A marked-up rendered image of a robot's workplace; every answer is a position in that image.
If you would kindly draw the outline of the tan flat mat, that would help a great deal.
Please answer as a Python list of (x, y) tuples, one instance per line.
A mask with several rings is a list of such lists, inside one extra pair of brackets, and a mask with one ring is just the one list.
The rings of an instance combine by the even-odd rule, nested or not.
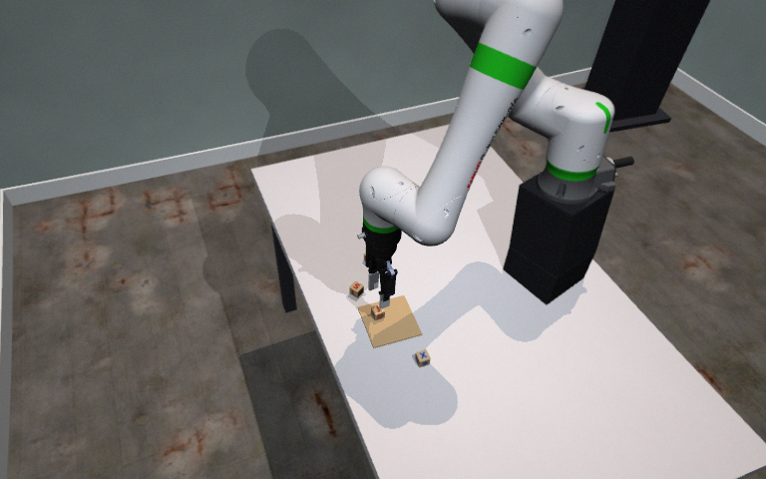
[(379, 301), (358, 307), (373, 348), (423, 335), (405, 295), (390, 298), (385, 317), (375, 321), (371, 306), (377, 304)]

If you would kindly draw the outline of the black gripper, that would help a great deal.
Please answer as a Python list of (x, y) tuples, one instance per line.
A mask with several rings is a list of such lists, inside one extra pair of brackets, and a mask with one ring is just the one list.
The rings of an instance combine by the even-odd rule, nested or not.
[[(392, 255), (397, 245), (390, 248), (375, 248), (366, 243), (365, 265), (369, 267), (368, 289), (378, 288), (379, 275), (381, 290), (379, 308), (390, 306), (390, 296), (395, 294), (397, 269), (392, 268)], [(376, 257), (375, 257), (376, 256)]]

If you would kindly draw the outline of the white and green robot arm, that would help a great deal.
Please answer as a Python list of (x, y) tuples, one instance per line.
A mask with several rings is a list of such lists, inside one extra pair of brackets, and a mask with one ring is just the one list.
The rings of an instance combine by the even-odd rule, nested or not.
[(603, 155), (613, 103), (601, 94), (547, 77), (538, 67), (561, 23), (563, 0), (434, 0), (434, 4), (474, 56), (421, 187), (391, 167), (375, 168), (362, 179), (363, 228), (358, 239), (381, 249), (395, 246), (402, 232), (425, 246), (448, 240), (507, 117), (549, 141), (547, 165), (537, 181), (545, 197), (581, 204), (594, 198), (597, 190), (614, 191), (616, 168), (633, 165), (634, 158), (613, 160)]

